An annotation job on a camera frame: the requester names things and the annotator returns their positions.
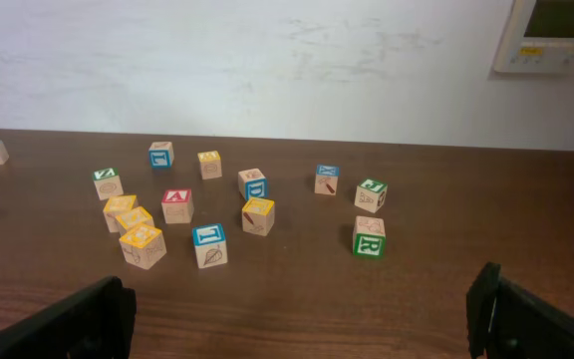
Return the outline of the blue X wooden block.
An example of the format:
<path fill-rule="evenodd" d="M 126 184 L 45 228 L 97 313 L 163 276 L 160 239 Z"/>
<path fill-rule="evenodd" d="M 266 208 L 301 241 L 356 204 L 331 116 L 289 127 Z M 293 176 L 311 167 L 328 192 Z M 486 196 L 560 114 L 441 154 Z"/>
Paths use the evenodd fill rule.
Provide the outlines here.
<path fill-rule="evenodd" d="M 314 193 L 335 195 L 337 193 L 340 168 L 328 165 L 317 165 Z"/>

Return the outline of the red A wooden block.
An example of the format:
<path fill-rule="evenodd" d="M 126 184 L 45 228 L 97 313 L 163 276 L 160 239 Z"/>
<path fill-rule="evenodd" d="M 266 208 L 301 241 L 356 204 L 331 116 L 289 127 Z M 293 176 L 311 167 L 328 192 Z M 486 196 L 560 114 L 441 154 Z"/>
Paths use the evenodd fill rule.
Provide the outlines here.
<path fill-rule="evenodd" d="M 194 213 L 191 189 L 167 190 L 161 200 L 161 208 L 167 224 L 191 223 Z"/>

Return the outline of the yellow block cluster front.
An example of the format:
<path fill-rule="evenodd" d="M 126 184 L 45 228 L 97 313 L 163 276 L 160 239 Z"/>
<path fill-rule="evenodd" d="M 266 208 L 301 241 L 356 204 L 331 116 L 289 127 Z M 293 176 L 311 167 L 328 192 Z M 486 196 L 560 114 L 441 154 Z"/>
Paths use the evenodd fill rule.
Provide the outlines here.
<path fill-rule="evenodd" d="M 149 270 L 166 255 L 162 231 L 140 223 L 119 239 L 127 263 Z"/>

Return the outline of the yellow block cluster middle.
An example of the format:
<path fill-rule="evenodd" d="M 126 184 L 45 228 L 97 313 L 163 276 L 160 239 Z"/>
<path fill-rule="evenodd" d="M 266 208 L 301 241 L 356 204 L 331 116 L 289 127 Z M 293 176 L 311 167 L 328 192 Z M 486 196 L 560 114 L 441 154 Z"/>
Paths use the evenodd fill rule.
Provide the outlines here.
<path fill-rule="evenodd" d="M 138 224 L 154 226 L 151 214 L 142 206 L 135 207 L 115 217 L 120 235 L 126 234 Z"/>

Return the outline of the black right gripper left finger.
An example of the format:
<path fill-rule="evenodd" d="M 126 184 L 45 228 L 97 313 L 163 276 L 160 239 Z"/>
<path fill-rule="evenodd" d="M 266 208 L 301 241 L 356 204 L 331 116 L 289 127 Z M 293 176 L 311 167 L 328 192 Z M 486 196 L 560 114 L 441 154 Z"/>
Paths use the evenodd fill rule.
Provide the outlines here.
<path fill-rule="evenodd" d="M 136 292 L 108 276 L 0 331 L 0 358 L 128 358 Z"/>

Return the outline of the blue I leaf block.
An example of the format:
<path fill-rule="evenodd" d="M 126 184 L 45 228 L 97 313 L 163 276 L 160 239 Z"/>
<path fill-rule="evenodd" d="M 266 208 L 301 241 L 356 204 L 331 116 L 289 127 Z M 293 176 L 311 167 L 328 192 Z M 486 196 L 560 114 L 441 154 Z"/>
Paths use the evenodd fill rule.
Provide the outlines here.
<path fill-rule="evenodd" d="M 199 268 L 208 268 L 228 262 L 226 236 L 220 223 L 195 227 L 192 240 Z"/>

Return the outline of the yellow top block far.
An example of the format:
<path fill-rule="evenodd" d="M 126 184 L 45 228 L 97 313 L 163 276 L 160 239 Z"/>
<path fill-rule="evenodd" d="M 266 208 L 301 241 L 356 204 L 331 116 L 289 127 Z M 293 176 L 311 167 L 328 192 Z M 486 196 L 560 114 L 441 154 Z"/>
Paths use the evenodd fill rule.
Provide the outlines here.
<path fill-rule="evenodd" d="M 198 153 L 201 177 L 204 180 L 222 177 L 221 157 L 218 151 Z"/>

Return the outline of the green R block right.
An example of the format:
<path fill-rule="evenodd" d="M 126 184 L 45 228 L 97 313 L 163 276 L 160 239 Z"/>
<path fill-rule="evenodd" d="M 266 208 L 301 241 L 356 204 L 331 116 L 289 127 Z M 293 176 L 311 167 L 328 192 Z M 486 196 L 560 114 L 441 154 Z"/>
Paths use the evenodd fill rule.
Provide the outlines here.
<path fill-rule="evenodd" d="M 352 235 L 354 255 L 382 257 L 386 245 L 385 223 L 381 218 L 357 216 Z"/>

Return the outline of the yellow block cluster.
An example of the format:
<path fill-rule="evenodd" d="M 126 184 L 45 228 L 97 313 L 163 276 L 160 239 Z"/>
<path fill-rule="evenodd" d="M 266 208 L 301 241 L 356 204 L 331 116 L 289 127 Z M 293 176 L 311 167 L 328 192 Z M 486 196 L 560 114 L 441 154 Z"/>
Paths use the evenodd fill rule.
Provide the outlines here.
<path fill-rule="evenodd" d="M 135 207 L 115 217 L 120 235 L 126 234 L 138 224 L 154 226 L 151 214 L 142 206 Z"/>
<path fill-rule="evenodd" d="M 104 209 L 104 219 L 106 220 L 109 232 L 118 232 L 116 216 L 132 210 L 138 205 L 135 194 L 112 196 L 108 199 Z"/>
<path fill-rule="evenodd" d="M 119 239 L 127 263 L 149 270 L 166 255 L 162 231 L 140 223 Z"/>

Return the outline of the green J wooden block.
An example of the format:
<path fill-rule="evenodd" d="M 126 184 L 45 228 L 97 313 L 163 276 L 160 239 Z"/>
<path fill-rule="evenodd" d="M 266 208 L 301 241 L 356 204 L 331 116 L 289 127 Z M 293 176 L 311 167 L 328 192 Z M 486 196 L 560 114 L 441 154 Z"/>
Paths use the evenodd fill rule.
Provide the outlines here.
<path fill-rule="evenodd" d="M 376 213 L 385 203 L 388 186 L 375 179 L 364 179 L 356 189 L 354 205 Z"/>

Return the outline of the blue D wooden block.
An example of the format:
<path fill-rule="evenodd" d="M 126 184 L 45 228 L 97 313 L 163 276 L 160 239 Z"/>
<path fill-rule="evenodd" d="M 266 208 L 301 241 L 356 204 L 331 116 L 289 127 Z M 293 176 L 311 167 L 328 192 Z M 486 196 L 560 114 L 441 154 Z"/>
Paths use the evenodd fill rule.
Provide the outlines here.
<path fill-rule="evenodd" d="M 245 200 L 249 200 L 251 197 L 265 198 L 268 195 L 267 178 L 260 169 L 239 172 L 238 187 Z"/>

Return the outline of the white wall thermostat panel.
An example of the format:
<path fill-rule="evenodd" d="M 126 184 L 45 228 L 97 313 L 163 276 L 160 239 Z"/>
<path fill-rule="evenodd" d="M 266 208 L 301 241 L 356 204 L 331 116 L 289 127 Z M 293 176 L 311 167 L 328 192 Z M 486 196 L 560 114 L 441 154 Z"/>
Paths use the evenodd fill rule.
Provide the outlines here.
<path fill-rule="evenodd" d="M 574 72 L 574 0 L 514 0 L 492 70 L 498 74 Z"/>

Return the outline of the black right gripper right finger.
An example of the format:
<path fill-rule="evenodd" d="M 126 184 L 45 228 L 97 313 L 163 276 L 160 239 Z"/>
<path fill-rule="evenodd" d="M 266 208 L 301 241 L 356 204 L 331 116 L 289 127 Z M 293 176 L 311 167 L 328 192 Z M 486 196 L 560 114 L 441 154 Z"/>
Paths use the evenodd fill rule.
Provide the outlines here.
<path fill-rule="evenodd" d="M 472 358 L 574 359 L 574 318 L 486 263 L 466 293 Z"/>

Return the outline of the yellow block with pencil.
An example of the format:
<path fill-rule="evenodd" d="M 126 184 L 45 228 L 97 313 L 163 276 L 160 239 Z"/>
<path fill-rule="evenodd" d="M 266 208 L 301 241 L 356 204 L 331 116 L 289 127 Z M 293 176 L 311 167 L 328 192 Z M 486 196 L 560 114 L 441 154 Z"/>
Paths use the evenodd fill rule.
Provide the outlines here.
<path fill-rule="evenodd" d="M 275 221 L 275 202 L 271 199 L 251 197 L 241 210 L 245 232 L 267 236 Z"/>

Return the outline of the green Z wooden block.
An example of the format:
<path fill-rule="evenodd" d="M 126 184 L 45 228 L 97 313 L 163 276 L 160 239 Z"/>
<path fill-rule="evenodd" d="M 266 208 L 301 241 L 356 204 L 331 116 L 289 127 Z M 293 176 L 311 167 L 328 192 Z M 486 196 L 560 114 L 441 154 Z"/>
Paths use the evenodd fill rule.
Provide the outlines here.
<path fill-rule="evenodd" d="M 116 168 L 94 171 L 92 177 L 100 200 L 124 194 L 119 171 Z"/>

